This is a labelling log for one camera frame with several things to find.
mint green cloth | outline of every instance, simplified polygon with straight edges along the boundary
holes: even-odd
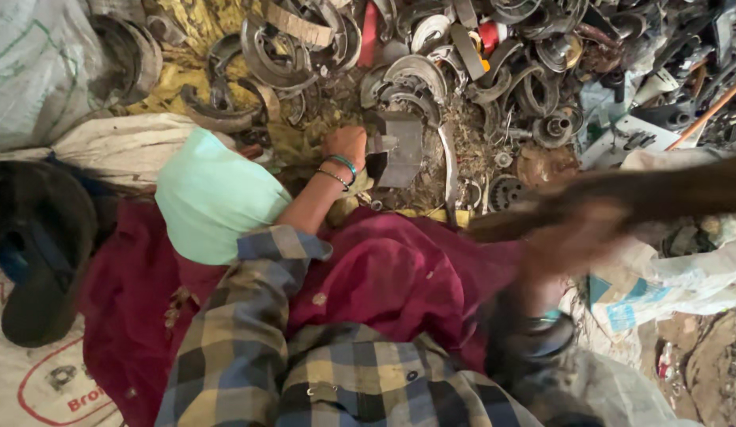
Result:
[[[265,168],[197,128],[160,170],[157,205],[183,257],[207,265],[236,257],[236,239],[270,226],[291,202]]]

plaid shirt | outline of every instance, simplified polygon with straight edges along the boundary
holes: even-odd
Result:
[[[156,425],[599,425],[545,384],[518,400],[456,371],[428,335],[394,343],[368,326],[308,326],[288,342],[288,299],[332,248],[278,226],[238,240],[232,265],[178,352]]]

maroon cloth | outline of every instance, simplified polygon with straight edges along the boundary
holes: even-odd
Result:
[[[117,228],[89,264],[79,310],[83,361],[129,426],[154,425],[173,359],[199,311],[190,299],[167,328],[173,294],[186,286],[201,305],[226,269],[181,257],[156,204],[119,203]]]
[[[482,370],[483,343],[469,340],[473,314],[515,278],[518,242],[480,245],[429,218],[368,208],[357,208],[341,231],[320,237],[334,255],[310,265],[289,304],[288,336],[304,325],[341,321],[371,326],[396,341],[427,331],[446,350],[462,350],[471,369]]]
[[[321,237],[334,246],[334,256],[311,264],[291,301],[289,333],[339,321],[363,323],[399,341],[428,331],[481,371],[483,341],[469,339],[471,315],[515,276],[516,243],[479,246],[430,219],[367,208],[355,210],[342,231]],[[89,264],[79,310],[86,317],[88,372],[128,425],[154,423],[191,318],[226,269],[181,257],[156,204],[119,203],[117,228]],[[180,286],[199,305],[184,304],[168,328],[165,314]],[[326,296],[322,306],[313,304],[317,293]]]

hand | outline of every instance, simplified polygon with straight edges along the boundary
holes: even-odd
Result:
[[[358,172],[366,166],[366,143],[368,136],[362,126],[344,126],[326,135],[323,155],[336,154],[352,162]]]
[[[513,289],[525,316],[540,317],[557,307],[569,276],[586,274],[623,245],[619,224],[625,215],[611,201],[592,200],[565,222],[526,237]]]

bangle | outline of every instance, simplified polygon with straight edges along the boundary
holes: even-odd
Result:
[[[339,180],[339,182],[341,182],[341,183],[342,183],[342,185],[344,185],[344,190],[342,190],[342,191],[349,191],[349,190],[350,190],[350,184],[346,183],[346,182],[345,182],[345,181],[344,181],[343,179],[341,179],[341,178],[339,178],[338,176],[336,176],[336,174],[334,174],[334,173],[331,173],[331,172],[329,172],[329,171],[327,171],[327,170],[322,170],[321,168],[318,168],[318,169],[316,170],[316,172],[322,172],[322,173],[325,173],[326,175],[328,175],[328,176],[332,177],[333,179]]]
[[[334,159],[340,163],[343,163],[346,167],[350,168],[350,172],[352,172],[352,181],[350,181],[350,183],[347,185],[353,185],[355,182],[355,179],[357,178],[357,170],[355,170],[355,166],[352,164],[352,162],[336,154],[332,154],[331,156],[326,157],[326,160],[328,159]]]

